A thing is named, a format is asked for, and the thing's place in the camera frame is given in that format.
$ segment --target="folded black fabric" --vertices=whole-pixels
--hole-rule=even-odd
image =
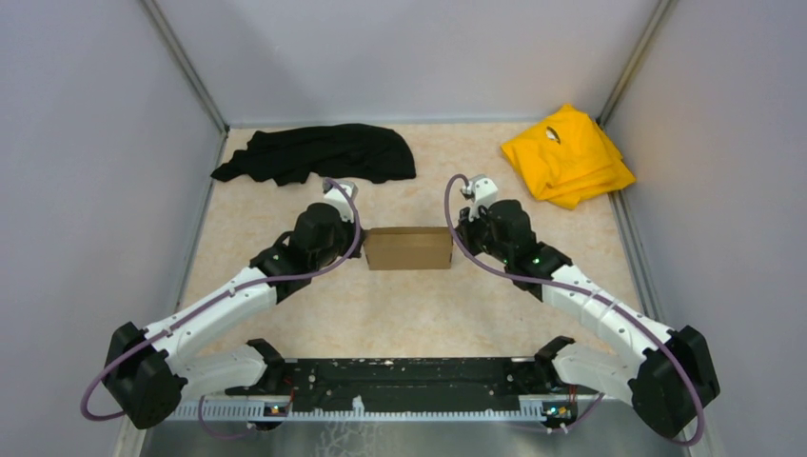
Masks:
[[[255,132],[246,149],[210,175],[229,181],[248,174],[278,186],[304,183],[310,172],[328,178],[362,178],[375,184],[416,176],[409,145],[395,130],[365,124]]]

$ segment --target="folded yellow fabric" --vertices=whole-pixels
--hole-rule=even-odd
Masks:
[[[608,136],[571,105],[504,143],[502,152],[535,198],[567,209],[636,182]]]

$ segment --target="white wall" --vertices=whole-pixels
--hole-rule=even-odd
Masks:
[[[79,399],[174,305],[218,132],[135,1],[0,3],[0,69],[0,455],[109,455]]]
[[[608,132],[671,324],[707,338],[730,456],[803,455],[807,3],[680,2]]]
[[[597,114],[656,0],[161,0],[234,126]]]

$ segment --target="floor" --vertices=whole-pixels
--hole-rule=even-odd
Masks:
[[[569,211],[534,200],[499,151],[524,123],[393,125],[415,155],[415,180],[372,185],[355,180],[363,227],[441,226],[443,191],[457,172],[487,174],[500,199],[515,198],[540,240],[569,255],[595,282],[638,308],[617,225],[606,196]],[[224,160],[254,129],[234,129]],[[216,183],[184,304],[228,281],[250,258],[292,229],[320,201],[321,180],[278,188],[241,176]],[[454,192],[452,212],[464,205]],[[315,279],[273,310],[242,323],[208,351],[264,338],[285,357],[456,357],[531,355],[558,335],[607,349],[571,316],[472,265],[455,248],[452,268],[369,271],[364,259]]]

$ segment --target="cardboard box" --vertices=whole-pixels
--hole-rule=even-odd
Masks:
[[[446,227],[371,228],[364,241],[370,269],[449,269],[454,242]]]

